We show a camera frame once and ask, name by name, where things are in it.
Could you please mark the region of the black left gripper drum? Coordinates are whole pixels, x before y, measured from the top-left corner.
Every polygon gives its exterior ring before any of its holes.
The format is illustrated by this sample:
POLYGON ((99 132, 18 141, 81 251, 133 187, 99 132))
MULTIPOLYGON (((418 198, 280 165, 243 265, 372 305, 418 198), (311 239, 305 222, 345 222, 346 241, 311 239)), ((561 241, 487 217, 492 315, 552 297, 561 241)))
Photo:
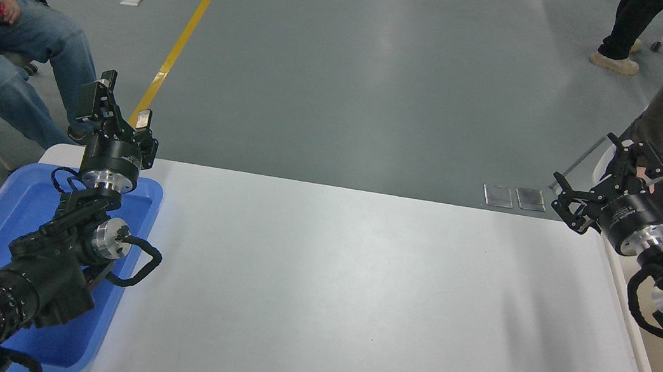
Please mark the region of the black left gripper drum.
POLYGON ((85 145, 80 173, 110 171, 130 181, 137 181, 142 166, 141 150, 123 140, 92 135, 85 145))

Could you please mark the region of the bin-side person's right hand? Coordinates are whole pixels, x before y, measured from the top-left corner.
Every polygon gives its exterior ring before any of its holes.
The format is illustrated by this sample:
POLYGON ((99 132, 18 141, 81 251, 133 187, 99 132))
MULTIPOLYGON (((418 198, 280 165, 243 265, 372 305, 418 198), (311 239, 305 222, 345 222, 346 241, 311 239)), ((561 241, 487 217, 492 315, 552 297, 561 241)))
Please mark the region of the bin-side person's right hand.
POLYGON ((626 191, 630 194, 644 192, 646 194, 655 193, 655 185, 652 178, 647 175, 647 166, 636 165, 632 168, 632 173, 627 177, 626 191))

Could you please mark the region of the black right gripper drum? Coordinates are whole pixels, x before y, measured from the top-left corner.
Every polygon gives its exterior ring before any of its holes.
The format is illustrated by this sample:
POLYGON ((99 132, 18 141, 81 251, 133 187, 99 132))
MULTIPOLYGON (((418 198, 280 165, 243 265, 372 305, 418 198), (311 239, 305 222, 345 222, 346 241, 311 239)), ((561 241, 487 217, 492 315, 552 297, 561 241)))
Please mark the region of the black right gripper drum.
POLYGON ((663 244, 663 209, 645 193, 614 199, 601 209, 596 223, 621 255, 638 256, 643 250, 663 244))

